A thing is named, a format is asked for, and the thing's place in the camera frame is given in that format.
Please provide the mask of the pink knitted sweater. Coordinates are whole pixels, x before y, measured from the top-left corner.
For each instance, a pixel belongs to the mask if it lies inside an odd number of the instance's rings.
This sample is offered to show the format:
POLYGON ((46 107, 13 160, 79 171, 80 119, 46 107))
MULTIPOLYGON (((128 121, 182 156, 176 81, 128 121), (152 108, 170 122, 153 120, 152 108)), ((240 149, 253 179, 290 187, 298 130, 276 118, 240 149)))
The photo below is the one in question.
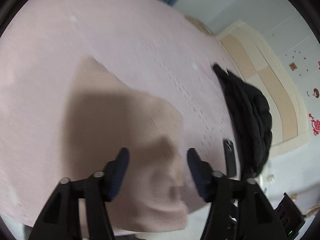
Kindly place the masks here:
POLYGON ((96 59, 76 68, 61 138, 61 168, 83 179, 113 160, 130 160, 119 195, 106 208, 112 226, 136 232, 183 229, 188 209, 178 152, 183 119, 166 100, 122 83, 96 59))

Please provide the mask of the black smartphone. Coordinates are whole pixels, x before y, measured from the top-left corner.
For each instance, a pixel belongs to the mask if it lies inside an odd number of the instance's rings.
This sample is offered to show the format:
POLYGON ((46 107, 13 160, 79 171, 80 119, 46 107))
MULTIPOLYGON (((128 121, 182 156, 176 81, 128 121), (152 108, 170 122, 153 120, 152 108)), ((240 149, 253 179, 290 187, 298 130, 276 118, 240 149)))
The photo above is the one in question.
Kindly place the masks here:
POLYGON ((228 139, 223 139, 223 149, 225 153, 227 177, 233 178, 237 173, 233 142, 228 139))

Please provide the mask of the red wall sticker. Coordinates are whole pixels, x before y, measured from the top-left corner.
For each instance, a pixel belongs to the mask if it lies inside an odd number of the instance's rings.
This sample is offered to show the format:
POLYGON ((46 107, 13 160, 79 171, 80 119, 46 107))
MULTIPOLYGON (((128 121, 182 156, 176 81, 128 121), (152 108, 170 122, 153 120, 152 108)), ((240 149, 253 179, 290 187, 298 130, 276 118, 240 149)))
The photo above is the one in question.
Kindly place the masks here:
POLYGON ((319 137, 319 89, 311 87, 306 91, 306 107, 312 134, 319 137))

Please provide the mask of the pink bed with patterned sheet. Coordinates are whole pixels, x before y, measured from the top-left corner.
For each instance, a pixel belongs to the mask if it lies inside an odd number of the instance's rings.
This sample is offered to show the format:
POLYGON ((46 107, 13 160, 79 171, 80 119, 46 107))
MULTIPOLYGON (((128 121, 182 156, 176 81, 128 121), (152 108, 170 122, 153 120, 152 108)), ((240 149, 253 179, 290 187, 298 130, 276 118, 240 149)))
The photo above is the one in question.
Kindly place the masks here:
POLYGON ((158 0, 30 0, 1 37, 1 214, 33 226, 61 178, 85 179, 125 147, 112 226, 185 228, 204 205, 187 150, 225 172, 223 140, 236 139, 214 63, 234 70, 158 0))

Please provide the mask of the black puffer jacket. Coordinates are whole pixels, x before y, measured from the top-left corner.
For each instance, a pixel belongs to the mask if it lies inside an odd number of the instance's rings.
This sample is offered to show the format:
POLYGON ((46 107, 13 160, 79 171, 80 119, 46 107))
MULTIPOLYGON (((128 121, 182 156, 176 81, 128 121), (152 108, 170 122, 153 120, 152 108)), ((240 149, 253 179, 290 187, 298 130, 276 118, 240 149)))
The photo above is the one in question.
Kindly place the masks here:
POLYGON ((223 86, 240 146, 241 179, 255 178, 266 164, 272 144, 272 115, 263 93, 231 71, 212 65, 223 86))

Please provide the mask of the cream wooden headboard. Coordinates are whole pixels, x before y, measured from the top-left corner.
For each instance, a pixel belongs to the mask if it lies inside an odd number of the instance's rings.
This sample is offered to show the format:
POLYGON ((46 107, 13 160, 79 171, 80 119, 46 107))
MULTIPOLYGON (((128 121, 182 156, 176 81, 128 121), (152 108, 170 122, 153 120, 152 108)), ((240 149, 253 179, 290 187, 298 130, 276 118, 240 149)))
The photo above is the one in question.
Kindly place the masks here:
POLYGON ((263 36, 242 20, 217 34, 238 75, 265 96, 272 115, 270 156, 294 151, 310 142, 303 98, 263 36))

